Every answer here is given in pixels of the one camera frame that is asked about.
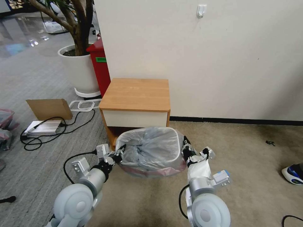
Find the black baseboard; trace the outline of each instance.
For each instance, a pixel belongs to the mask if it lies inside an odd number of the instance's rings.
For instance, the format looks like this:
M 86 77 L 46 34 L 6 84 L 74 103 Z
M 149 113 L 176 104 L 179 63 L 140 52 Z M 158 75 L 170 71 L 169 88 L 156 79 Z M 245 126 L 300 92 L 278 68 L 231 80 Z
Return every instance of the black baseboard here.
M 288 121 L 288 120 L 255 120 L 255 119 L 198 118 L 198 117 L 174 117 L 174 116 L 170 116 L 169 120 L 170 121 L 191 121 L 191 122 L 233 123 L 233 124 L 249 124 L 249 125 L 303 126 L 303 121 Z

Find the shiny floor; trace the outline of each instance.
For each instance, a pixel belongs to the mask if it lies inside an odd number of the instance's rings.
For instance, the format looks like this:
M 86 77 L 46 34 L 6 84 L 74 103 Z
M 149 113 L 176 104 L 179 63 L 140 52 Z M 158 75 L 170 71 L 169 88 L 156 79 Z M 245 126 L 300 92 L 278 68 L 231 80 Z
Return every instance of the shiny floor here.
M 45 31 L 41 17 L 24 15 L 0 19 L 0 60 L 16 55 L 27 48 L 35 48 L 54 36 Z

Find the blue and white shoe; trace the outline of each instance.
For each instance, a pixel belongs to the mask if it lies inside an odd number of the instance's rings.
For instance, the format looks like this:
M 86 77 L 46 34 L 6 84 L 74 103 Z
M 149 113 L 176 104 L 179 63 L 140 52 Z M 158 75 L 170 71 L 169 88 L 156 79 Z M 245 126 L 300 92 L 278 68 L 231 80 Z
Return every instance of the blue and white shoe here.
M 292 165 L 282 169 L 282 174 L 286 180 L 292 184 L 302 185 L 303 184 L 303 163 Z

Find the white flower pot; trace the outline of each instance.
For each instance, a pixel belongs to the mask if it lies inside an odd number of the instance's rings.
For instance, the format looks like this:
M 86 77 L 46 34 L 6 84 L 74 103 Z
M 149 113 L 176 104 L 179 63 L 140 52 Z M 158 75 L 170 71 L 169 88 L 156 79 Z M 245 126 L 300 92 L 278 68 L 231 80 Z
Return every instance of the white flower pot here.
M 98 82 L 90 55 L 64 56 L 63 53 L 72 50 L 75 45 L 70 45 L 58 50 L 58 55 L 65 69 L 65 74 L 75 87 L 75 92 L 81 97 L 95 97 L 100 95 Z

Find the wooden tabletop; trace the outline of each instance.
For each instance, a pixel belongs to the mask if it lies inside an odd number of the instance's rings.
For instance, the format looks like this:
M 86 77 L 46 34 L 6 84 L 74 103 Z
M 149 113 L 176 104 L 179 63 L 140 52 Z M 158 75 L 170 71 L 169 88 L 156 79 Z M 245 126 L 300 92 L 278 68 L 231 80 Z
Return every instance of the wooden tabletop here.
M 167 112 L 170 110 L 168 80 L 113 78 L 99 108 Z

